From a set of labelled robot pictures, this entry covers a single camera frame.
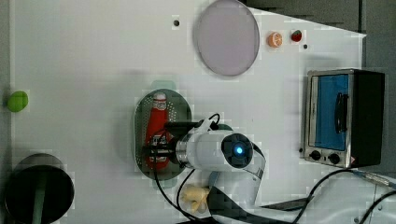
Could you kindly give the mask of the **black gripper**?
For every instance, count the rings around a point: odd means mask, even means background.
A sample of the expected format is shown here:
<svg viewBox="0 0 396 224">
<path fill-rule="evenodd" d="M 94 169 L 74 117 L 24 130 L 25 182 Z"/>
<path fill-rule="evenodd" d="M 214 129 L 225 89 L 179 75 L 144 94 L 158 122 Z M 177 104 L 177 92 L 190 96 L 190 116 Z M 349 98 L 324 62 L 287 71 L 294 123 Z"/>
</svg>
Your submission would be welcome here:
<svg viewBox="0 0 396 224">
<path fill-rule="evenodd" d="M 148 160 L 161 157 L 172 163 L 177 163 L 177 142 L 197 127 L 198 122 L 192 121 L 165 122 L 163 127 L 152 134 L 142 146 L 142 157 Z"/>
</svg>

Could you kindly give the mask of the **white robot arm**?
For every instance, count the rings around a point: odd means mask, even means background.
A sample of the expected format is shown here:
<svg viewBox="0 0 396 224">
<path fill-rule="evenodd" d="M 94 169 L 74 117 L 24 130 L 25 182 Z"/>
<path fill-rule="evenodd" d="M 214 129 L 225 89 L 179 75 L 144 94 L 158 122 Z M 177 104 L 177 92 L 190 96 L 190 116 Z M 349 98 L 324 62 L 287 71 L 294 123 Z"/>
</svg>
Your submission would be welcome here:
<svg viewBox="0 0 396 224">
<path fill-rule="evenodd" d="M 144 129 L 142 156 L 154 175 L 168 161 L 210 171 L 215 180 L 203 196 L 211 216 L 223 224 L 395 224 L 395 182 L 382 175 L 339 169 L 322 177 L 300 205 L 255 204 L 265 158 L 241 133 L 199 122 L 151 121 Z"/>
</svg>

